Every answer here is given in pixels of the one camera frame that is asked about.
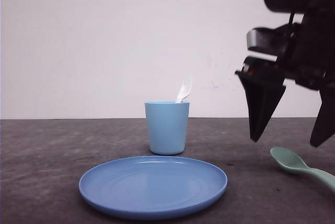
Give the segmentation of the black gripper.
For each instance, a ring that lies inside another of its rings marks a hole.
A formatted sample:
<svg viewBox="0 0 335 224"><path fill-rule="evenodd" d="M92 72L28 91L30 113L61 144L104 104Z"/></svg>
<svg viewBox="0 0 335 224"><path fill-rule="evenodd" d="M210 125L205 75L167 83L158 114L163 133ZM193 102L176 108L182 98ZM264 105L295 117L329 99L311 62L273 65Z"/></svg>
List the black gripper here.
<svg viewBox="0 0 335 224"><path fill-rule="evenodd" d="M321 106L310 137L319 147L334 135L334 0L264 0L268 9L302 14L301 29L287 53L275 61L246 57L235 71L245 90L250 139L257 142L286 86L285 79L318 90Z"/></svg>

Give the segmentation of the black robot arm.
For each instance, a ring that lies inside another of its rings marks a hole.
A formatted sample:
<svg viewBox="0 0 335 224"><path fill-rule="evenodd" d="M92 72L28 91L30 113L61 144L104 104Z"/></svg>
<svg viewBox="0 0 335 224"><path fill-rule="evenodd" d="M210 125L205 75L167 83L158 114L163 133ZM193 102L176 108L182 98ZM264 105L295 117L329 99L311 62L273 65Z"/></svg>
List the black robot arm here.
<svg viewBox="0 0 335 224"><path fill-rule="evenodd" d="M247 98L250 138L258 141L281 100L286 79L318 91L321 107L310 137L318 147L334 135L334 0L264 0L277 13L303 16L277 28L247 33L250 51L275 61L246 57L236 72Z"/></svg>

